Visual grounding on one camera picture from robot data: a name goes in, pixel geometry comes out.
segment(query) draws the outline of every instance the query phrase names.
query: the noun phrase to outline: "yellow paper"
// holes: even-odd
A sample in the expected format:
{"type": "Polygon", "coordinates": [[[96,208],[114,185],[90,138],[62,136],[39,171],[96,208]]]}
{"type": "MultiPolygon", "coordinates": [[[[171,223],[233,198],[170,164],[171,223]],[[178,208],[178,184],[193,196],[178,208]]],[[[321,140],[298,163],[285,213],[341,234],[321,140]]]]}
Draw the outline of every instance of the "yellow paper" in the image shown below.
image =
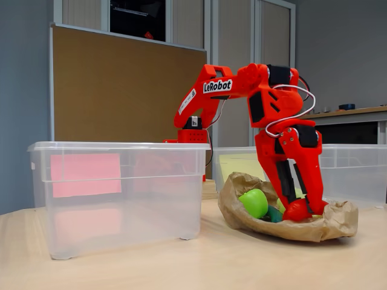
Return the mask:
{"type": "Polygon", "coordinates": [[[222,171],[223,182],[233,172],[247,173],[265,181],[264,170],[258,162],[255,153],[219,155],[219,164],[222,171]]]}

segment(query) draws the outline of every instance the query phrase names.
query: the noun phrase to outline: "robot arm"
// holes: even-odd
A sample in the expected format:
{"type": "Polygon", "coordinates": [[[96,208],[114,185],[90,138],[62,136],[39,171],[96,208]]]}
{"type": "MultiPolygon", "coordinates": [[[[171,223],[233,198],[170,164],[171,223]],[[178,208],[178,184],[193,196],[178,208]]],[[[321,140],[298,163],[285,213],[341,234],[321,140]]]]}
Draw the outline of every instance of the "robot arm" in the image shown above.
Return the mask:
{"type": "Polygon", "coordinates": [[[302,98],[296,88],[273,89],[271,85],[298,84],[295,69],[251,63],[233,75],[226,66],[204,65],[200,75],[180,103],[175,126],[183,128],[199,109],[203,129],[216,114],[219,100],[247,97],[252,127],[264,127],[289,117],[302,109],[302,98]]]}
{"type": "Polygon", "coordinates": [[[292,117],[303,104],[298,80],[297,70],[282,66],[251,63],[233,75],[228,67],[205,65],[175,115],[175,126],[182,128],[178,139],[166,141],[206,143],[206,128],[219,101],[247,97],[252,127],[268,130],[271,126],[271,132],[260,131],[255,143],[258,160],[285,207],[283,218],[301,221],[312,213],[322,214],[326,205],[318,162],[322,138],[313,121],[292,117]],[[193,117],[199,109],[203,109],[200,118],[193,117]],[[296,197],[288,159],[296,161],[294,169],[305,199],[296,197]]]}

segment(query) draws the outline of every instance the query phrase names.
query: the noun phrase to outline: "pink paper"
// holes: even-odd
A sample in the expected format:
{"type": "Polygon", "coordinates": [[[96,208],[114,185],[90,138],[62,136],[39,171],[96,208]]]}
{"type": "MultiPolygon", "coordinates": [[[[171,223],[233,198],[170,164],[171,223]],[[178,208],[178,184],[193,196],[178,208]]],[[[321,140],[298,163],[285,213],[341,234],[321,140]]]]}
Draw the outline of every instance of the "pink paper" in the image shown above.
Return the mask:
{"type": "Polygon", "coordinates": [[[77,181],[120,177],[120,155],[116,153],[51,156],[52,181],[66,181],[53,183],[55,198],[121,192],[119,179],[77,181]]]}
{"type": "Polygon", "coordinates": [[[119,234],[122,213],[116,208],[69,210],[55,215],[57,242],[77,244],[84,240],[119,234]]]}

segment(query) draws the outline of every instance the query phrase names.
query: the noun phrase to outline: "brown paper bag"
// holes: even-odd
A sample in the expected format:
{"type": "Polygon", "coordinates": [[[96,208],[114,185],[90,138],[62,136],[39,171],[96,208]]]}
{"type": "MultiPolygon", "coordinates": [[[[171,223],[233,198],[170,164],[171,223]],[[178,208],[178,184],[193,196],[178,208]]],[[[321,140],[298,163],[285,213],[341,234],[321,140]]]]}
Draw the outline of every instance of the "brown paper bag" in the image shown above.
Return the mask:
{"type": "Polygon", "coordinates": [[[251,189],[261,189],[268,204],[276,207],[277,194],[270,182],[261,181],[246,173],[233,172],[220,191],[218,205],[233,228],[250,230],[289,240],[320,242],[337,237],[353,237],[357,232],[359,210],[351,202],[332,202],[324,209],[323,217],[303,222],[282,221],[271,223],[253,218],[238,197],[251,189]]]}

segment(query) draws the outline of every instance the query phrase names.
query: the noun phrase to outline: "table surface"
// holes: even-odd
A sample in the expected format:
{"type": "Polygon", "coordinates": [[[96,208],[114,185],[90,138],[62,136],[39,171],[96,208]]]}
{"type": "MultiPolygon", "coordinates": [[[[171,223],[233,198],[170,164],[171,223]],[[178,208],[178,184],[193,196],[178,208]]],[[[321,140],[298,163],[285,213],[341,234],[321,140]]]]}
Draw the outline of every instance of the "table surface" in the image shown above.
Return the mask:
{"type": "Polygon", "coordinates": [[[39,211],[16,211],[0,216],[0,289],[385,290],[387,210],[361,210],[354,238],[308,243],[232,230],[210,199],[197,239],[65,261],[50,259],[39,211]]]}

